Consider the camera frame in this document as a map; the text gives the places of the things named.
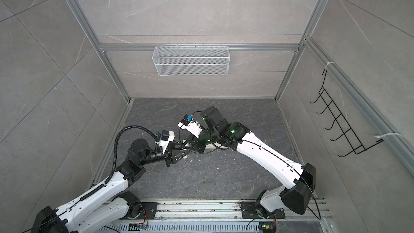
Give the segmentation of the cream paper envelope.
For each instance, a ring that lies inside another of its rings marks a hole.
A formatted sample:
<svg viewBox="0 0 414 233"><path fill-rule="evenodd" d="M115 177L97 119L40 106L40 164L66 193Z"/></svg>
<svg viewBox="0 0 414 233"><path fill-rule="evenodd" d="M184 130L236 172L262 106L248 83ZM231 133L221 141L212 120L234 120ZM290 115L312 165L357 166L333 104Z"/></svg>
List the cream paper envelope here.
<svg viewBox="0 0 414 233"><path fill-rule="evenodd" d="M217 149L217 148L220 148L220 147L221 147L221 145L218 145L218 144L208 144L208 145L206 145L207 150L213 150L213 149Z"/></svg>

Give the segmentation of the white glue stick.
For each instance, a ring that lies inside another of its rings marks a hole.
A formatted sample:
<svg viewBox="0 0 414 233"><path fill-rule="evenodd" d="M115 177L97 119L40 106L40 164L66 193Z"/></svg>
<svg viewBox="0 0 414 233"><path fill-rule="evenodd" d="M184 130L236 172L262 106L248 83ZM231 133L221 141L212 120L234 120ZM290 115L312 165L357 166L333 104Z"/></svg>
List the white glue stick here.
<svg viewBox="0 0 414 233"><path fill-rule="evenodd" d="M183 159L186 159L188 155L190 154L190 151L187 150L187 148L188 148L188 144L186 143L186 140L184 140L183 146L182 146L183 153L184 153L184 155L182 156Z"/></svg>

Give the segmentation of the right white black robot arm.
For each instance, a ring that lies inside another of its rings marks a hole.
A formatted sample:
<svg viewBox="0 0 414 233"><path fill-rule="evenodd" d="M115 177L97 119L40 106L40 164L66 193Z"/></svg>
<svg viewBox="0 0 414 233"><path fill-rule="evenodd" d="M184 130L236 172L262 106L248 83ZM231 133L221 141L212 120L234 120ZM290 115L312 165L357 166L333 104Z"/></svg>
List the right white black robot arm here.
<svg viewBox="0 0 414 233"><path fill-rule="evenodd" d="M243 154L270 172L282 184L273 190L264 190L254 204L254 210L262 217L269 217L278 209L288 208L303 215L314 198L317 170L311 164L301 165L283 156L261 141L249 128L239 122L229 123L220 111L210 106L200 112L203 124L192 115L181 120L181 129L192 136L185 145L197 152L204 152L207 145L218 144Z"/></svg>

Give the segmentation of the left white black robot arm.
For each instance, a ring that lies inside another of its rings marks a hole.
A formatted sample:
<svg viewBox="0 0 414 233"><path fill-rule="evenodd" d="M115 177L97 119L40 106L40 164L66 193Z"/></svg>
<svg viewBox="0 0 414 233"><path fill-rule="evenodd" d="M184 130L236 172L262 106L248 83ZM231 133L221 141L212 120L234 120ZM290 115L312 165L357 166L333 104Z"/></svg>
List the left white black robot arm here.
<svg viewBox="0 0 414 233"><path fill-rule="evenodd" d="M146 172L145 165L166 161L178 162L174 151L182 151L177 141L160 140L157 148L147 140L137 139L128 149L122 164L106 179L74 200L52 209L47 206L36 216L31 233L93 233L122 218L146 218L140 199L128 190Z"/></svg>

